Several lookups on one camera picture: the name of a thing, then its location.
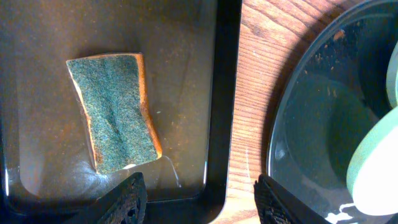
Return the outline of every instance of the kitchen sponge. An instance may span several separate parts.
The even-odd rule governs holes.
[[[97,173],[107,174],[162,155],[149,114],[142,54],[68,60],[86,118]]]

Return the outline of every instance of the black plastic tray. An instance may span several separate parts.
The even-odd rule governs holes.
[[[214,220],[223,208],[228,176],[241,3],[240,0],[219,0],[217,2],[206,184],[203,190],[192,198],[148,203],[145,223],[208,223]],[[173,11],[183,10],[183,8],[166,10],[169,10],[170,15],[173,16]],[[4,34],[0,38],[7,38],[7,35]],[[7,141],[3,134],[1,140],[2,144]],[[0,194],[2,202],[0,204],[0,222],[7,220],[27,222],[30,220],[31,222],[58,223],[70,216],[70,214],[41,214],[30,217],[17,215],[6,208],[3,203],[5,200],[4,194],[3,191]]]

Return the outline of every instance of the stain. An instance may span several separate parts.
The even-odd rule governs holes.
[[[333,36],[333,41],[336,41],[338,39],[341,39],[345,36],[345,31],[344,30],[339,30],[334,36]]]
[[[262,37],[263,33],[264,33],[264,29],[262,29],[259,26],[252,26],[251,27],[251,31],[253,32],[253,34],[257,37]]]
[[[104,162],[104,157],[101,153],[98,152],[98,149],[95,149],[95,160],[97,161],[97,163],[101,164]]]

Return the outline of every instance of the light green object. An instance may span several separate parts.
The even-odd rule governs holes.
[[[390,105],[395,108],[398,105],[398,43],[392,52],[387,69],[387,96]]]
[[[398,213],[398,107],[361,141],[348,166],[347,188],[367,215]]]

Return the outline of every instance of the wooden surface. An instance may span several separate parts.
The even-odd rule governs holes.
[[[317,35],[360,0],[244,0],[227,199],[214,223],[259,223],[254,182],[287,77]]]

